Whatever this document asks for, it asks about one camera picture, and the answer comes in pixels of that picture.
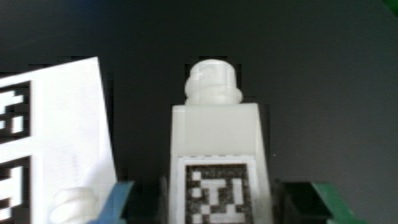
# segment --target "dark surface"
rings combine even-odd
[[[269,176],[328,181],[398,223],[398,18],[372,0],[0,1],[0,71],[101,62],[120,179],[168,171],[184,64],[227,56],[269,110]]]
[[[278,183],[276,188],[276,224],[326,224],[332,214],[310,182]]]
[[[394,15],[398,16],[398,0],[383,0],[383,3],[390,11],[394,12]]]

